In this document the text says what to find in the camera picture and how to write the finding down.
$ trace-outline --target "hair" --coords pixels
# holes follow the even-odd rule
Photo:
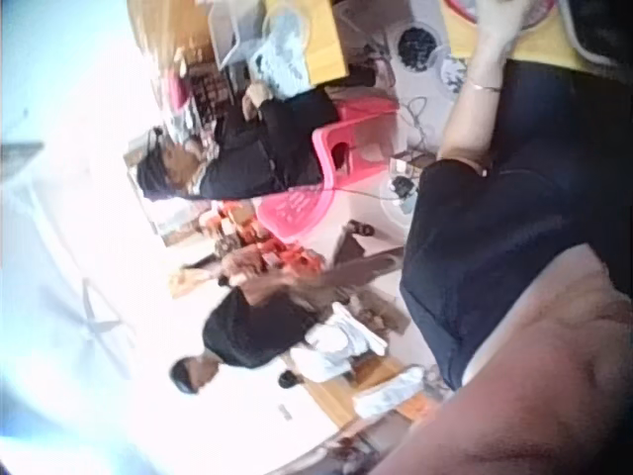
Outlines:
[[[288,369],[279,375],[279,379],[277,380],[277,383],[283,389],[290,389],[290,388],[294,388],[298,384],[301,384],[302,379],[300,376],[296,375],[290,369]]]
[[[191,356],[187,356],[176,361],[169,370],[169,377],[182,393],[196,394],[197,391],[191,384],[189,370],[185,364],[190,358]]]
[[[229,287],[229,282],[228,282],[228,277],[226,277],[224,274],[221,274],[218,277],[218,285],[221,287]]]

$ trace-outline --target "black jacket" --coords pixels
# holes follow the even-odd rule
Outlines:
[[[261,120],[247,123],[235,105],[218,123],[221,151],[202,179],[200,198],[248,199],[321,181],[312,133],[338,120],[325,92],[315,89],[285,102],[268,100],[259,112]]]

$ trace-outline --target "person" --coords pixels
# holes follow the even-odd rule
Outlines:
[[[222,365],[253,369],[267,364],[304,341],[331,304],[340,300],[340,287],[364,286],[401,268],[403,254],[399,247],[319,275],[289,266],[245,280],[205,322],[205,350],[176,361],[169,371],[171,380],[181,392],[196,394]]]
[[[385,61],[375,66],[350,66],[345,87],[374,86],[392,75]],[[313,132],[338,120],[334,103],[323,87],[281,101],[254,82],[240,104],[228,109],[214,127],[215,151],[196,140],[184,144],[158,133],[136,168],[145,198],[174,196],[207,200],[243,200],[279,193],[322,181],[313,148]]]
[[[456,392],[375,475],[585,473],[633,414],[631,154],[593,148],[576,76],[505,71],[533,3],[478,0],[477,46],[420,178],[401,282]]]

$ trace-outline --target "woman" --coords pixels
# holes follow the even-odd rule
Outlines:
[[[610,160],[586,140],[567,77],[545,67],[508,78],[497,116],[532,4],[478,1],[478,44],[441,159],[420,179],[401,283],[457,392],[376,475],[579,473],[629,416],[633,312],[609,273],[630,292],[630,228],[615,259],[604,243],[620,237],[602,231],[631,204],[631,155],[605,187]]]
[[[351,77],[336,83],[373,87],[393,76],[384,61],[374,67],[350,66],[350,72]],[[317,184],[322,177],[312,134],[337,120],[336,107],[322,87],[280,101],[264,84],[253,83],[241,104],[218,119],[217,152],[202,150],[195,142],[175,144],[161,135],[138,165],[138,186],[151,200],[241,200]]]

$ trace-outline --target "plastic stool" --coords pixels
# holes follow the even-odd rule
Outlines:
[[[309,233],[327,214],[335,188],[342,188],[385,170],[387,160],[370,162],[357,149],[354,128],[385,114],[396,114],[398,103],[381,97],[363,97],[340,103],[339,122],[317,129],[313,145],[323,181],[319,185],[294,188],[263,198],[258,220],[282,242],[293,242]],[[336,170],[332,151],[338,147],[346,156],[347,173]]]

